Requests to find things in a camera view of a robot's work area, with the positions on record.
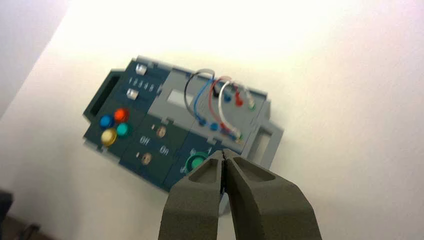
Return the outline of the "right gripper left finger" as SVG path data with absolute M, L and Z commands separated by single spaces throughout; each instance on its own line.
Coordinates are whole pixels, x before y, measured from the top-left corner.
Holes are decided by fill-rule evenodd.
M 215 151 L 170 190 L 158 239 L 215 240 L 222 198 L 223 152 Z

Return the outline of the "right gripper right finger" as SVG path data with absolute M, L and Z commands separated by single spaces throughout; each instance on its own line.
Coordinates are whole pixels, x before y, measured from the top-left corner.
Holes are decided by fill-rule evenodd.
M 295 183 L 229 149 L 223 157 L 236 239 L 322 239 L 314 209 Z

